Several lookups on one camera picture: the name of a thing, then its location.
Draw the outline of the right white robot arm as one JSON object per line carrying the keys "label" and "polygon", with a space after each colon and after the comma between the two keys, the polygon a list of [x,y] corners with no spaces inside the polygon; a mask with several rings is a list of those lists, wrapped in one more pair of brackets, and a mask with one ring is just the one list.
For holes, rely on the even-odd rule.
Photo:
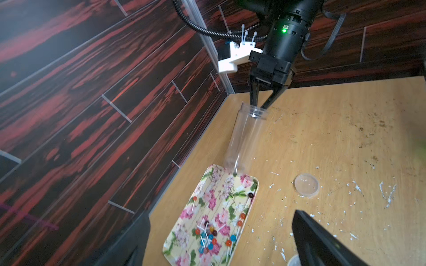
{"label": "right white robot arm", "polygon": [[292,65],[301,51],[309,29],[323,1],[236,1],[243,9],[256,13],[269,27],[262,52],[251,52],[250,104],[258,104],[261,88],[272,91],[262,104],[268,109],[288,88],[287,80],[294,74]]}

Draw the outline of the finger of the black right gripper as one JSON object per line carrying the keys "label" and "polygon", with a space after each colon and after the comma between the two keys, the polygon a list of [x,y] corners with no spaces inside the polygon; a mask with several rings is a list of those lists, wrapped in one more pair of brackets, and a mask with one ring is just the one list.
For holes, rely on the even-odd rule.
{"label": "finger of the black right gripper", "polygon": [[265,110],[268,109],[287,89],[288,89],[288,85],[272,84],[271,85],[272,94],[262,104],[261,108]]}
{"label": "finger of the black right gripper", "polygon": [[258,94],[260,91],[260,84],[256,78],[250,79],[250,105],[258,106]]}

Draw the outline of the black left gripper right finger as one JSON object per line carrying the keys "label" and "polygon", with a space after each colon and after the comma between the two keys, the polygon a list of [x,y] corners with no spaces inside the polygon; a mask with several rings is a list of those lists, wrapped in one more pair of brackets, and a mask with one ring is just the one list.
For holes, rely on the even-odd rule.
{"label": "black left gripper right finger", "polygon": [[292,230],[298,257],[303,266],[365,266],[367,264],[305,211],[295,211]]}

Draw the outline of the clear plastic jar lid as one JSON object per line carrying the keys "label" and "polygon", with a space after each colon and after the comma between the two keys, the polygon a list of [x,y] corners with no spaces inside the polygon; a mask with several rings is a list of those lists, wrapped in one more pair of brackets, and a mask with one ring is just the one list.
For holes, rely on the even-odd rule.
{"label": "clear plastic jar lid", "polygon": [[296,191],[304,197],[314,197],[321,188],[318,179],[310,174],[300,174],[294,180]]}

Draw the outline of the pile of colourful lollipops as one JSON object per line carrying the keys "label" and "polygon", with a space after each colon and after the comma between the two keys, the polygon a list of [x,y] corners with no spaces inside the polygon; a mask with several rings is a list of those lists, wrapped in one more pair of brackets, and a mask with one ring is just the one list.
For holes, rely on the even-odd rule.
{"label": "pile of colourful lollipops", "polygon": [[234,255],[238,240],[243,232],[245,220],[254,201],[253,192],[239,191],[225,198],[224,205],[211,191],[208,201],[200,196],[191,199],[191,212],[195,217],[198,209],[200,218],[195,218],[190,236],[195,247],[186,252],[191,266],[228,266]]}

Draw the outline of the floral rectangular tray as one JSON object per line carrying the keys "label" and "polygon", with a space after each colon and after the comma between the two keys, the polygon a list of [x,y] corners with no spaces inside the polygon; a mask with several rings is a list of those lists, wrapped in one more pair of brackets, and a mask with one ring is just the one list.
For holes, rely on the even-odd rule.
{"label": "floral rectangular tray", "polygon": [[228,266],[259,187],[257,178],[209,166],[163,245],[172,266]]}

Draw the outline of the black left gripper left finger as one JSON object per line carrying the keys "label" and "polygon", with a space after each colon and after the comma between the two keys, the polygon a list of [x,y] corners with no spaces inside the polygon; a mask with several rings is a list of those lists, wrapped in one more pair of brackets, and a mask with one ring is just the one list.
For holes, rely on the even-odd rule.
{"label": "black left gripper left finger", "polygon": [[94,251],[80,265],[140,266],[143,263],[149,234],[149,214],[143,212],[120,233]]}

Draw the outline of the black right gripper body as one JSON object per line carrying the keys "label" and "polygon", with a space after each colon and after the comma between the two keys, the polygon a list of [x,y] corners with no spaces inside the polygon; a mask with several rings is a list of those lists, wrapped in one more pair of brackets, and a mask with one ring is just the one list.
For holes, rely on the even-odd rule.
{"label": "black right gripper body", "polygon": [[291,85],[295,71],[290,62],[256,51],[251,51],[248,59],[255,64],[250,70],[250,87],[253,87],[254,84],[267,88]]}

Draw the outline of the clear plastic candy jar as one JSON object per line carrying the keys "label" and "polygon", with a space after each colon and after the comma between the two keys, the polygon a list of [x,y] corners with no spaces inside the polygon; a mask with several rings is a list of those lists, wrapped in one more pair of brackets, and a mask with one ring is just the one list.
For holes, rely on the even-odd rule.
{"label": "clear plastic candy jar", "polygon": [[267,116],[265,109],[247,103],[241,104],[224,158],[224,167],[233,174],[248,173]]}

